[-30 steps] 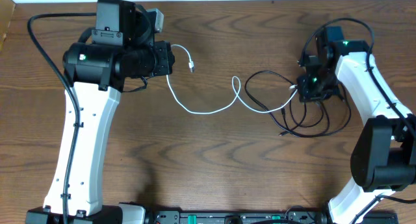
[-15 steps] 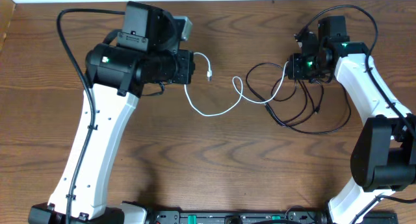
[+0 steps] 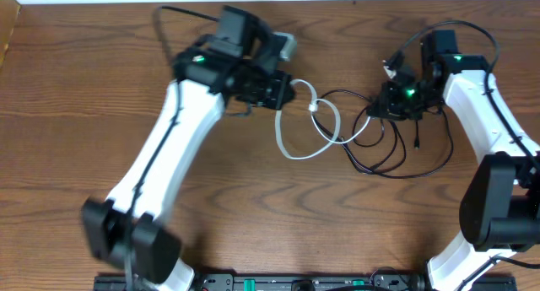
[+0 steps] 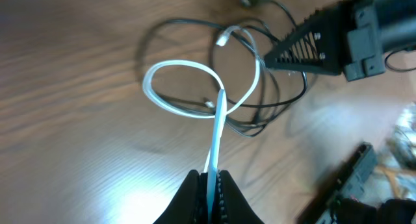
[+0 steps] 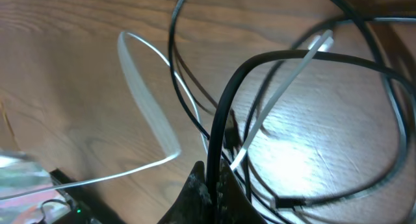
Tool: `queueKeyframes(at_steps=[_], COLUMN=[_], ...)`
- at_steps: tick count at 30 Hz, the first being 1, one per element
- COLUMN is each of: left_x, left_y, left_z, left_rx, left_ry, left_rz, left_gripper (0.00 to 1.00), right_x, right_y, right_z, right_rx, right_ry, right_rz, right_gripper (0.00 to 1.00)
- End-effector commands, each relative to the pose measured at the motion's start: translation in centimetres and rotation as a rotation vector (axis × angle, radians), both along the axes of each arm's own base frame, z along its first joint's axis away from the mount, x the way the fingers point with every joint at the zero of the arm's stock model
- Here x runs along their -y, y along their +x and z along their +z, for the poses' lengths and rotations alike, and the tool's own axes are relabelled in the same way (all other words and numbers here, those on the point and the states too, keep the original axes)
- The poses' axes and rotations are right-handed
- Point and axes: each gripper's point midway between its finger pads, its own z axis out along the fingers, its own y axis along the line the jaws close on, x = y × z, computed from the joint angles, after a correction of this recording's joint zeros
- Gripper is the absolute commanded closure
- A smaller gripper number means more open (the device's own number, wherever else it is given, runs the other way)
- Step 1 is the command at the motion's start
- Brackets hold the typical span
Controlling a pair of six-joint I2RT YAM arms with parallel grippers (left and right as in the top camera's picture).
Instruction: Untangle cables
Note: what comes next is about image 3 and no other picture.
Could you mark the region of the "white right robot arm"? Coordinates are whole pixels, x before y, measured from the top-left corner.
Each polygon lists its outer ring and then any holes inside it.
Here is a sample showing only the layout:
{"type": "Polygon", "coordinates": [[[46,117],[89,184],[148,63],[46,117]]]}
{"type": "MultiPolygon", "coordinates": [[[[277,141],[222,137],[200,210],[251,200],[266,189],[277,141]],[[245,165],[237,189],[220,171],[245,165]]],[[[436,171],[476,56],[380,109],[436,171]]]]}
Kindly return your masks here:
{"type": "Polygon", "coordinates": [[[539,242],[539,146],[522,130],[486,59],[442,53],[423,58],[423,78],[387,69],[390,80],[369,116],[419,120],[432,106],[452,109],[478,161],[460,208],[460,231],[427,263],[425,287],[469,290],[499,261],[539,242]]]}

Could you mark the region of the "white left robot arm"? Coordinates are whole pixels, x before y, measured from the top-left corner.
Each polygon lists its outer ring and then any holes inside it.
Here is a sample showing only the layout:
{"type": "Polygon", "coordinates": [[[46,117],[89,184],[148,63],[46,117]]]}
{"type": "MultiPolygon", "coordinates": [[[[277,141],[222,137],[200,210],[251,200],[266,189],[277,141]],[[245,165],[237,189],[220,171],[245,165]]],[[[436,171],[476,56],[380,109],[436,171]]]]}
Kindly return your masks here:
{"type": "Polygon", "coordinates": [[[231,97],[271,110],[294,98],[289,74],[277,68],[294,51],[263,46],[248,57],[241,48],[191,46],[175,57],[175,76],[134,163],[104,201],[90,198],[81,209],[91,254],[124,272],[112,289],[191,288],[195,272],[165,227],[181,183],[231,97]]]}

